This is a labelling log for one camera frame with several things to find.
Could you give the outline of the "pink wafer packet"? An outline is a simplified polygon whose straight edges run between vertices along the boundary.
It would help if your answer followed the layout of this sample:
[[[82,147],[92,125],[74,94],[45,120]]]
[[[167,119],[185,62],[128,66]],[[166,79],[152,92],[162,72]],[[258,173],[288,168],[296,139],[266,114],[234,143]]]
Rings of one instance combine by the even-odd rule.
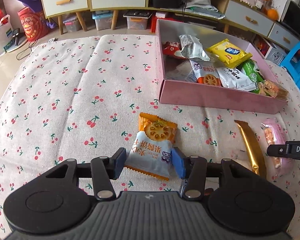
[[[261,128],[264,132],[267,145],[285,144],[286,133],[282,129],[277,118],[266,118],[261,122]],[[267,155],[267,163],[269,166],[269,176],[272,181],[276,181],[279,177],[288,174],[293,167],[293,160],[287,158],[270,157]]]

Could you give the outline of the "gold wrapper bar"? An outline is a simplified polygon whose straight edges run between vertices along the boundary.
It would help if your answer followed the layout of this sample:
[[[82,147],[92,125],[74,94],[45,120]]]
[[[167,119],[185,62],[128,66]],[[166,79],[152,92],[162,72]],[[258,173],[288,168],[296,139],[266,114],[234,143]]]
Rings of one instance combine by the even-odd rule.
[[[252,171],[262,178],[267,178],[267,167],[258,140],[249,124],[245,121],[234,120],[237,124],[247,150]]]

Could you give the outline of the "lotus biscuit packet orange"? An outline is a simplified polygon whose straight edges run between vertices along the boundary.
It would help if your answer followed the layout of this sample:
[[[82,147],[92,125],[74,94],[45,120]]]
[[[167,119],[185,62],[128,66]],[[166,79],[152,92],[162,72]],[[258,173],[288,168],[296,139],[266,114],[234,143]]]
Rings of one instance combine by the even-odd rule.
[[[139,131],[127,155],[125,167],[168,181],[172,168],[172,147],[178,125],[159,116],[139,114]]]

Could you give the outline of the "clear square cracker pack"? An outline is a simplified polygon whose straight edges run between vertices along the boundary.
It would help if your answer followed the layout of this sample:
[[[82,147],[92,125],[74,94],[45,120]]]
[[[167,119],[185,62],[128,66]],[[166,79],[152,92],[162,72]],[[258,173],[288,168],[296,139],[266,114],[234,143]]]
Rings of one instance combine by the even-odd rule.
[[[288,91],[278,83],[270,80],[264,80],[258,83],[259,94],[270,96],[275,99],[285,100],[288,99]]]

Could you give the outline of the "green chips packet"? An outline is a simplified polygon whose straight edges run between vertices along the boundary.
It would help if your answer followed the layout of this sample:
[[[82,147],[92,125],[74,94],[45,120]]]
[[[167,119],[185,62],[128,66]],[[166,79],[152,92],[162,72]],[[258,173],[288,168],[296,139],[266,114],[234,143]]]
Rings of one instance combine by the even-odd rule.
[[[264,83],[264,77],[260,73],[257,62],[252,59],[248,59],[237,68],[257,85],[257,89],[253,90],[253,93],[262,94],[260,84]]]

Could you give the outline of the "white small snack packet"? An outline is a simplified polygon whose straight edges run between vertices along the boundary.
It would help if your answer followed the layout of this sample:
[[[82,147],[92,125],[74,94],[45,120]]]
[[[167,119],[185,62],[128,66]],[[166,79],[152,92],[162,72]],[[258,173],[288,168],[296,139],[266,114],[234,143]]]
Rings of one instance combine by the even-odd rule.
[[[243,74],[236,68],[216,68],[221,84],[225,88],[231,88],[246,92],[251,92],[257,89],[255,82],[251,81],[248,76]]]

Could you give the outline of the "yellow biscuit packet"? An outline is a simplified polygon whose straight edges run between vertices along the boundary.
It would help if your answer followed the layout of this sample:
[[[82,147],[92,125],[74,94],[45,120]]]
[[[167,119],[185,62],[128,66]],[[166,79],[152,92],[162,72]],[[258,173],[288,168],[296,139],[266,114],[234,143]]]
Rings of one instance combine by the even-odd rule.
[[[227,38],[210,46],[206,51],[217,57],[227,68],[232,69],[253,57],[252,53],[247,53]]]

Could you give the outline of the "long silver biscuit packet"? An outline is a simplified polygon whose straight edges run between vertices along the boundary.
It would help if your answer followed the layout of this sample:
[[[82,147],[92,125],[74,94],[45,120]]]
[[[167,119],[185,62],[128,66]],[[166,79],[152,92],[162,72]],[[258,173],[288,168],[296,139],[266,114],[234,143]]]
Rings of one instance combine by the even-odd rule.
[[[192,35],[180,35],[181,54],[192,61],[210,61],[198,38]]]

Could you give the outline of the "large red snack packet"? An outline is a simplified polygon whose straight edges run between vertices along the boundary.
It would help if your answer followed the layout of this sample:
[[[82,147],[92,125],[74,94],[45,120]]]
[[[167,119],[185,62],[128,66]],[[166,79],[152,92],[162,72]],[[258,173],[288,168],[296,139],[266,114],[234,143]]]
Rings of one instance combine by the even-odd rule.
[[[181,45],[179,42],[167,41],[162,45],[162,53],[175,59],[186,59],[181,53]]]

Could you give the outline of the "cherry pattern tablecloth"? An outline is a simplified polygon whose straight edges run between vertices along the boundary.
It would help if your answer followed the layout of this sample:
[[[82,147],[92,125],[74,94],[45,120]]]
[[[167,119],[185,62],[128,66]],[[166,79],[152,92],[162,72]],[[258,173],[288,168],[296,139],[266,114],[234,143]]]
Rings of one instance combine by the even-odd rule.
[[[0,100],[0,239],[10,234],[5,199],[61,163],[88,163],[131,149],[142,112],[175,122],[175,144],[216,163],[249,166],[237,121],[267,148],[267,114],[165,105],[158,97],[155,37],[104,35],[44,43],[18,65]]]

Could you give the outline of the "red box under cabinet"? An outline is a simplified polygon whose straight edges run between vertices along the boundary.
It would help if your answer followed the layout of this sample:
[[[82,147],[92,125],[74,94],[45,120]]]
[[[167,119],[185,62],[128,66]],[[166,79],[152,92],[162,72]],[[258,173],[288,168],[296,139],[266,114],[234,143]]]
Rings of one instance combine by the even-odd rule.
[[[151,33],[155,33],[155,31],[156,31],[157,20],[175,21],[175,19],[171,18],[171,17],[168,17],[168,18],[159,18],[159,17],[157,17],[155,15],[152,15],[151,16],[151,26],[150,26]]]

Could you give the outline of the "red gift bag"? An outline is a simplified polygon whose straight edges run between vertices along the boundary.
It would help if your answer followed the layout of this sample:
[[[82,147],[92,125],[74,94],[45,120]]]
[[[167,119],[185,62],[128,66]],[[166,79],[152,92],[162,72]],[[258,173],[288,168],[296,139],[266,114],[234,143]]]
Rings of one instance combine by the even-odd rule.
[[[34,12],[30,7],[24,7],[18,11],[18,16],[29,42],[34,42],[49,33],[50,29],[42,10]]]

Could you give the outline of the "white paper shopping bag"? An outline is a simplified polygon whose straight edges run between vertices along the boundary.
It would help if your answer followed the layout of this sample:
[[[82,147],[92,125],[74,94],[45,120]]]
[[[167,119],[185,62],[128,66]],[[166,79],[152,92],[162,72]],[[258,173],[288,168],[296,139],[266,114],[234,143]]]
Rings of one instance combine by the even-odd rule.
[[[10,21],[10,15],[5,15],[0,20],[0,56],[13,44],[13,27]]]

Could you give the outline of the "wooden TV cabinet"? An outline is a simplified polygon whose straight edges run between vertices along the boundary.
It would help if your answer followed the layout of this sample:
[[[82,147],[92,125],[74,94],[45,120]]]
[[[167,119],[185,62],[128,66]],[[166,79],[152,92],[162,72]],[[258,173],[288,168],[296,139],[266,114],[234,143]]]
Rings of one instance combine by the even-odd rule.
[[[224,24],[224,32],[230,26],[250,31],[286,50],[291,50],[300,36],[275,18],[277,11],[257,10],[248,0],[41,0],[46,18],[61,18],[67,13],[111,10],[168,11],[178,16],[203,18]]]

